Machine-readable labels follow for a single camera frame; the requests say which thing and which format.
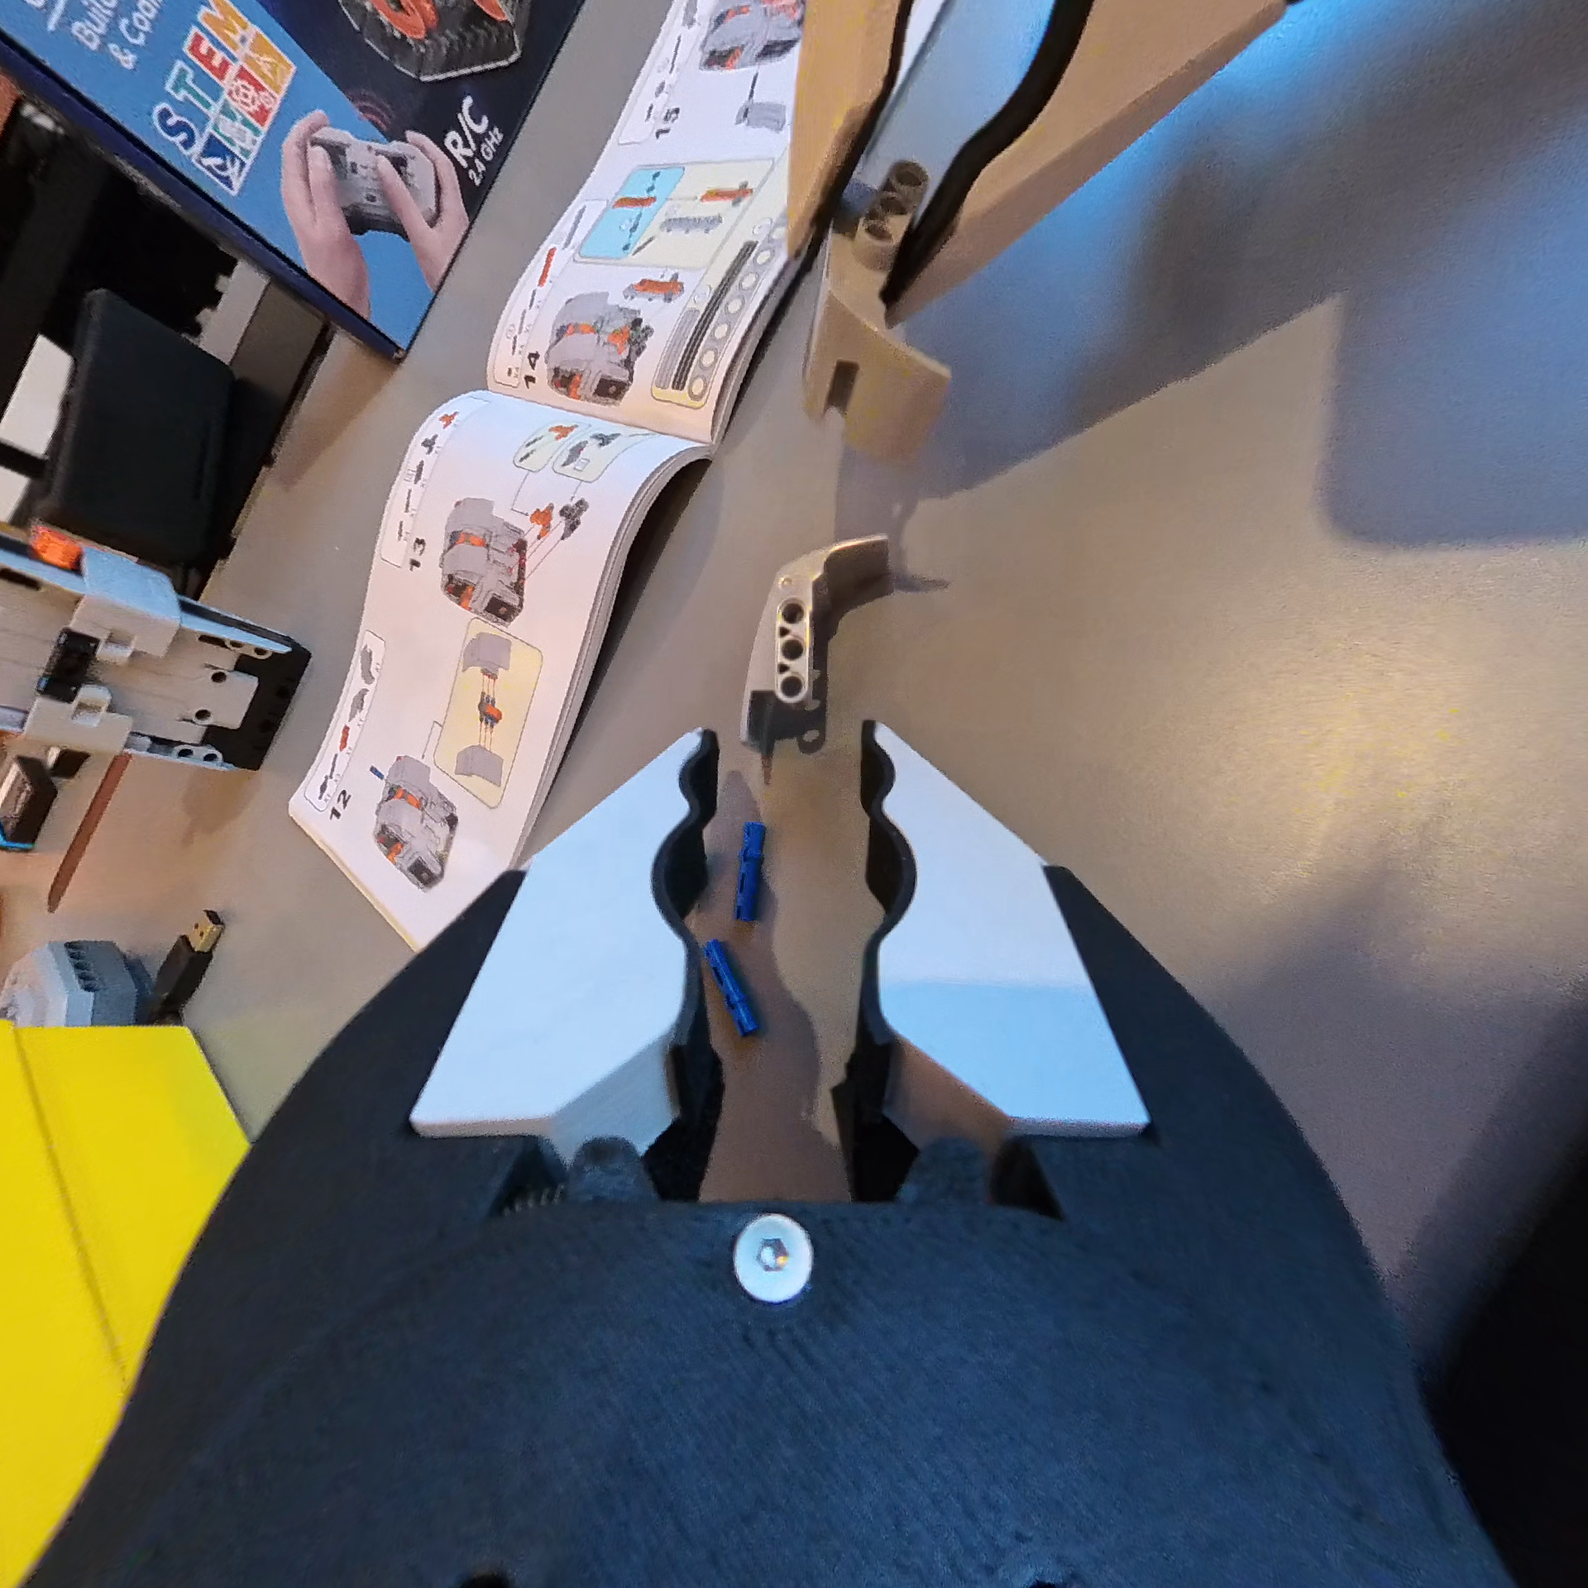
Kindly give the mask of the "open instruction booklet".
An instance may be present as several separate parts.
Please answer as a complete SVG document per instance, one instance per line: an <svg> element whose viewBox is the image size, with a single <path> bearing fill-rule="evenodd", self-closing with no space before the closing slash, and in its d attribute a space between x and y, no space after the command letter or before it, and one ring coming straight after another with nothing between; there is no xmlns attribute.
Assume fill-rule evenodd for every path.
<svg viewBox="0 0 1588 1588"><path fill-rule="evenodd" d="M802 256L805 4L671 4L589 177L527 251L486 386L416 428L294 823L408 944L515 861L633 540L714 457Z"/></svg>

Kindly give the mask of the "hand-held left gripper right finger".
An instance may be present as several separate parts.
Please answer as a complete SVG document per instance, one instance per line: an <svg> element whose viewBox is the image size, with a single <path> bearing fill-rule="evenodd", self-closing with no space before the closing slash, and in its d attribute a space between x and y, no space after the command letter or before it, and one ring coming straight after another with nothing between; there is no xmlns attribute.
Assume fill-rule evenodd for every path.
<svg viewBox="0 0 1588 1588"><path fill-rule="evenodd" d="M849 1193L892 1200L936 1141L1132 1139L1141 1089L1052 868L904 737L865 721L857 1039L834 1089Z"/></svg>

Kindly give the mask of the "black rectangular box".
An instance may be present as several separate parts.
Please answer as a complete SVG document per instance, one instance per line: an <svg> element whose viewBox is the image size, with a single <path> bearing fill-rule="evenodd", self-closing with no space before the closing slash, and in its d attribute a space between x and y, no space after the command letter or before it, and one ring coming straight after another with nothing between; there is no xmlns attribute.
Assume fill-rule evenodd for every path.
<svg viewBox="0 0 1588 1588"><path fill-rule="evenodd" d="M84 298L30 521L153 567L220 556L231 365L110 288Z"/></svg>

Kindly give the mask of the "partly built robot model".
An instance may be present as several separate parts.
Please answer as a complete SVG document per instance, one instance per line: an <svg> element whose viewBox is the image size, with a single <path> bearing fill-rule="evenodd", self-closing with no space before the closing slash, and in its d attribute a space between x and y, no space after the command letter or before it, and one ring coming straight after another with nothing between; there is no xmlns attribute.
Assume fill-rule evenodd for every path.
<svg viewBox="0 0 1588 1588"><path fill-rule="evenodd" d="M3 532L3 731L34 747L256 772L313 652L128 556Z"/></svg>

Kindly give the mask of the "brown wooden strip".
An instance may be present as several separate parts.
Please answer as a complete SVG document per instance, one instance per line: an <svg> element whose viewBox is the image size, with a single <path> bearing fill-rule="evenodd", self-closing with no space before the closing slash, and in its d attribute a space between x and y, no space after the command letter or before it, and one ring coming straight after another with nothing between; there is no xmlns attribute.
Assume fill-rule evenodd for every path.
<svg viewBox="0 0 1588 1588"><path fill-rule="evenodd" d="M120 750L110 758L110 767L102 773L102 780L98 783L96 790L90 798L90 803L85 805L85 812L81 821L76 823L67 850L55 868L55 873L48 888L48 913L54 914L63 902L67 899L67 894L70 888L70 882L76 877L76 869L81 868L85 853L102 824L110 803L114 794L117 793L128 765L133 760L133 755L128 750Z"/></svg>

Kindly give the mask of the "yellow plastic bin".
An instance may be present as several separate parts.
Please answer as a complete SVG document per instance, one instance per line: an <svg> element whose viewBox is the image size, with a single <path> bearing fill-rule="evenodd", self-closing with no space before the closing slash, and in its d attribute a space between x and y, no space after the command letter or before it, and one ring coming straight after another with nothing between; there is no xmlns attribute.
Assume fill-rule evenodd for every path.
<svg viewBox="0 0 1588 1588"><path fill-rule="evenodd" d="M3 1023L3 1581L84 1491L247 1151L189 1027Z"/></svg>

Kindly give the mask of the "small black battery pack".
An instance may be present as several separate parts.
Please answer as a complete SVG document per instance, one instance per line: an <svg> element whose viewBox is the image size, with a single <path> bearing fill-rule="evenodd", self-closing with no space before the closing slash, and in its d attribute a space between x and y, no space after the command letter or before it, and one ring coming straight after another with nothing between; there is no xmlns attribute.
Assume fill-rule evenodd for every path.
<svg viewBox="0 0 1588 1588"><path fill-rule="evenodd" d="M55 798L55 780L40 758L6 756L3 770L3 850L33 850Z"/></svg>

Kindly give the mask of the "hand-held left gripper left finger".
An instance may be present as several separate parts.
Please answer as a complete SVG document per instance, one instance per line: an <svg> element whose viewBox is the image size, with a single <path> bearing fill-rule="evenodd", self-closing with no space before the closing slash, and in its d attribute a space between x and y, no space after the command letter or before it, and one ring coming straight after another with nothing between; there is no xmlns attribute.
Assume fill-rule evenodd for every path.
<svg viewBox="0 0 1588 1588"><path fill-rule="evenodd" d="M523 868L411 1112L429 1139L623 1139L701 1195L724 1080L689 914L708 885L720 741L689 731Z"/></svg>

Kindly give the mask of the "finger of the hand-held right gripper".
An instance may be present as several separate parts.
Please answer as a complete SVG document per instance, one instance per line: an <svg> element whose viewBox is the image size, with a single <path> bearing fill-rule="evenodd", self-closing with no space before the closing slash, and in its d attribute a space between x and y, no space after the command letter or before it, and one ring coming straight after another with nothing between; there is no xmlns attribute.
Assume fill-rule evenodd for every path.
<svg viewBox="0 0 1588 1588"><path fill-rule="evenodd" d="M953 154L883 283L895 324L978 274L1284 15L1284 1L1052 4L1002 106Z"/></svg>
<svg viewBox="0 0 1588 1588"><path fill-rule="evenodd" d="M807 1L787 152L787 250L804 256L899 73L913 1Z"/></svg>

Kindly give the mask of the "blue robot kit box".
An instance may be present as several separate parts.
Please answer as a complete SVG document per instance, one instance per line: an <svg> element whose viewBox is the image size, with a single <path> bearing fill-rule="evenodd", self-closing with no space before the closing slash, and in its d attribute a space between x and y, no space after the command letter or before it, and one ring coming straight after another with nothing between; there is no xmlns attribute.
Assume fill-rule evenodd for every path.
<svg viewBox="0 0 1588 1588"><path fill-rule="evenodd" d="M399 359L579 1L4 1L4 65Z"/></svg>

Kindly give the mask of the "grey curved panel brick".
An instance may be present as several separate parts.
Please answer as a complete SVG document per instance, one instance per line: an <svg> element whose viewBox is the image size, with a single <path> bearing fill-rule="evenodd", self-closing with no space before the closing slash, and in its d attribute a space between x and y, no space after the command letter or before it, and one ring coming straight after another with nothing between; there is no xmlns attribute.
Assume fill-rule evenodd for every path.
<svg viewBox="0 0 1588 1588"><path fill-rule="evenodd" d="M844 189L823 243L804 362L805 413L819 419L836 410L849 446L892 463L924 446L952 383L948 367L904 341L883 305L884 278L928 183L928 169L898 160L879 188Z"/></svg>
<svg viewBox="0 0 1588 1588"><path fill-rule="evenodd" d="M889 590L892 543L865 534L816 547L774 577L743 681L740 737L766 767L782 741L823 744L827 650L837 620Z"/></svg>

